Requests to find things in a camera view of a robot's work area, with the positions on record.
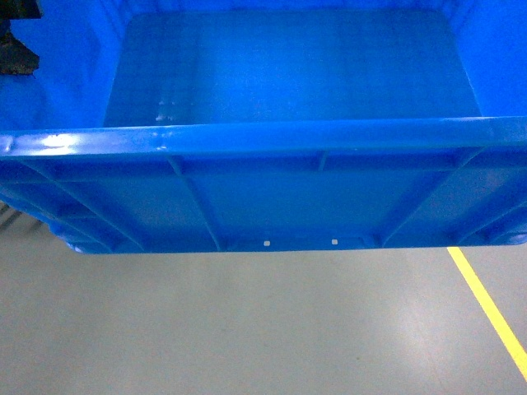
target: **epoxy floor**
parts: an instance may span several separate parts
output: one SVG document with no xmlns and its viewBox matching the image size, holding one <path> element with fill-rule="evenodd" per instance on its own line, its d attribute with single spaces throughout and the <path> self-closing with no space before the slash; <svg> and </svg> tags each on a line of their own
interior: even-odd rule
<svg viewBox="0 0 527 395">
<path fill-rule="evenodd" d="M 526 345 L 527 247 L 464 252 Z M 446 249 L 82 256 L 27 216 L 0 366 L 2 395 L 527 393 Z"/>
</svg>

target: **blue plastic crate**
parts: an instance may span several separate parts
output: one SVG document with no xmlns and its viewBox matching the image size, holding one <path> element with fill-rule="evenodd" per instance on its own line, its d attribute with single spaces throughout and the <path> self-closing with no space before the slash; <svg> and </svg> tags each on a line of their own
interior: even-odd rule
<svg viewBox="0 0 527 395">
<path fill-rule="evenodd" d="M 0 200 L 83 253 L 527 241 L 527 3 L 42 2 Z"/>
</svg>

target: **yellow stripe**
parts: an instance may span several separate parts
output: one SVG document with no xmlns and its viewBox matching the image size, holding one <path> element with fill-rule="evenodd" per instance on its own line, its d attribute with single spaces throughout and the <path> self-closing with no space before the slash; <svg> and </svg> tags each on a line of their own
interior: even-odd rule
<svg viewBox="0 0 527 395">
<path fill-rule="evenodd" d="M 518 369 L 523 374 L 525 381 L 527 381 L 527 353 L 524 347 L 518 341 L 518 338 L 512 332 L 511 327 L 501 315 L 500 310 L 488 294 L 487 290 L 476 275 L 476 272 L 470 266 L 469 261 L 458 247 L 449 247 L 448 252 L 452 259 L 454 259 L 459 271 L 464 279 L 469 284 L 470 289 L 476 296 L 483 311 L 490 320 L 492 326 L 496 330 L 498 336 L 501 338 L 503 345 L 511 354 L 512 360 L 515 362 Z"/>
</svg>

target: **dark object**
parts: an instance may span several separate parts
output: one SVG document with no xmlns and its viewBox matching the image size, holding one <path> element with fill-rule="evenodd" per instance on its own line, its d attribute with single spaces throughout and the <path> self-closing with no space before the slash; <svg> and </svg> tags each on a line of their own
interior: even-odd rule
<svg viewBox="0 0 527 395">
<path fill-rule="evenodd" d="M 37 0 L 1 0 L 0 19 L 37 19 L 42 17 Z"/>
<path fill-rule="evenodd" d="M 0 19 L 0 37 L 3 37 L 11 29 L 11 21 Z"/>
<path fill-rule="evenodd" d="M 8 31 L 0 37 L 0 74 L 31 75 L 39 68 L 39 55 L 33 53 Z"/>
</svg>

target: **yellow floor line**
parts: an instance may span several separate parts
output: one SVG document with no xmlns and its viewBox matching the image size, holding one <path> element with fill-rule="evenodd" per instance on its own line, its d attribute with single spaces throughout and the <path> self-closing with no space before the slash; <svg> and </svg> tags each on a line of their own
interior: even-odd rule
<svg viewBox="0 0 527 395">
<path fill-rule="evenodd" d="M 525 381 L 527 381 L 527 353 L 525 353 L 524 347 L 512 332 L 511 327 L 509 327 L 509 324 L 503 318 L 503 315 L 501 315 L 500 310 L 496 307 L 496 304 L 488 294 L 482 282 L 479 280 L 476 272 L 470 266 L 469 261 L 464 256 L 461 249 L 458 247 L 449 247 L 448 252 L 452 259 L 454 259 L 455 264 L 464 279 L 467 281 L 467 284 L 469 284 L 470 289 L 483 308 L 483 311 L 487 315 L 498 336 L 501 338 L 503 345 L 507 351 L 509 351 L 509 354 L 511 354 L 512 360 L 516 363 L 516 366 L 518 366 L 518 369 L 523 374 Z"/>
</svg>

